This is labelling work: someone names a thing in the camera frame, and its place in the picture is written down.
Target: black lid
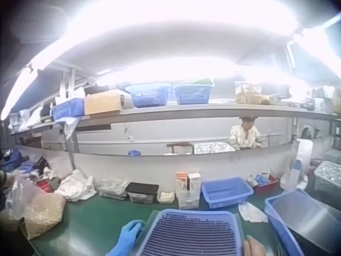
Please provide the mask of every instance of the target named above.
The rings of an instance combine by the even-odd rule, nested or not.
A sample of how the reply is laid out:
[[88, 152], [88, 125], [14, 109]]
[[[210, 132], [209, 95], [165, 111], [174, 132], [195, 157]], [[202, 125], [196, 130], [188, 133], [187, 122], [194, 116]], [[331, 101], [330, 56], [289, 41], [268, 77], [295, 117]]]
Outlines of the black lid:
[[136, 182], [130, 182], [126, 187], [126, 192], [145, 195], [156, 195], [158, 193], [158, 190], [159, 185]]

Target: red container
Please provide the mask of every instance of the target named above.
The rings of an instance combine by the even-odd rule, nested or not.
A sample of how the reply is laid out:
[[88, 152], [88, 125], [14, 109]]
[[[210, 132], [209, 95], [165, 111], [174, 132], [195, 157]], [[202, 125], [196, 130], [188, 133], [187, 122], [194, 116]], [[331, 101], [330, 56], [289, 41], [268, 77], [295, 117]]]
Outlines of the red container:
[[40, 180], [37, 182], [37, 186], [47, 193], [52, 192], [52, 187], [47, 180]]
[[278, 179], [272, 176], [271, 174], [270, 174], [269, 179], [270, 179], [270, 182], [268, 184], [257, 185], [256, 187], [254, 187], [254, 191], [257, 194], [269, 194], [273, 192], [277, 187]]

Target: bag of beige pellets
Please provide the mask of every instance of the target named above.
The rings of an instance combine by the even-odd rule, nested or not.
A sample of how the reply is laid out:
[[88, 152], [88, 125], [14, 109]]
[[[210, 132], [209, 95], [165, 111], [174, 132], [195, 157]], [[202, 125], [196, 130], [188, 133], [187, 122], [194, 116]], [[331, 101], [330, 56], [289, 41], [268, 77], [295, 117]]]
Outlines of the bag of beige pellets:
[[6, 210], [14, 220], [24, 218], [27, 238], [33, 239], [57, 225], [63, 217], [66, 200], [46, 193], [30, 181], [16, 178], [6, 193]]

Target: red tray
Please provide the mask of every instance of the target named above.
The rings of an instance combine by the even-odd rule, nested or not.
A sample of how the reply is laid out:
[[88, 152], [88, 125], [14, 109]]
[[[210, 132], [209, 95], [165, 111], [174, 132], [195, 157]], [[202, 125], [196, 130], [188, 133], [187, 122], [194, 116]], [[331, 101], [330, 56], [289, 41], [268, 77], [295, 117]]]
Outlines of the red tray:
[[254, 191], [257, 194], [268, 194], [268, 193], [273, 192], [277, 187], [278, 179], [272, 176], [271, 174], [270, 174], [269, 179], [270, 179], [270, 182], [268, 184], [257, 185], [256, 187], [254, 187]]

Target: hand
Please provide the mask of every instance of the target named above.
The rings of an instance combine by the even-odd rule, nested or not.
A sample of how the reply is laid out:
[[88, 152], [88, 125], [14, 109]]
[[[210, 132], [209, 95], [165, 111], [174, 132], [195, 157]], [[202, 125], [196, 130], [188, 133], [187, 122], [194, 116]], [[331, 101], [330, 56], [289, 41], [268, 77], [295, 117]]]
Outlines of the hand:
[[132, 220], [127, 225], [122, 227], [118, 242], [115, 247], [107, 254], [107, 256], [126, 256], [133, 249], [137, 236], [144, 222], [142, 220]]
[[244, 244], [244, 256], [266, 256], [265, 247], [251, 236], [247, 236]]

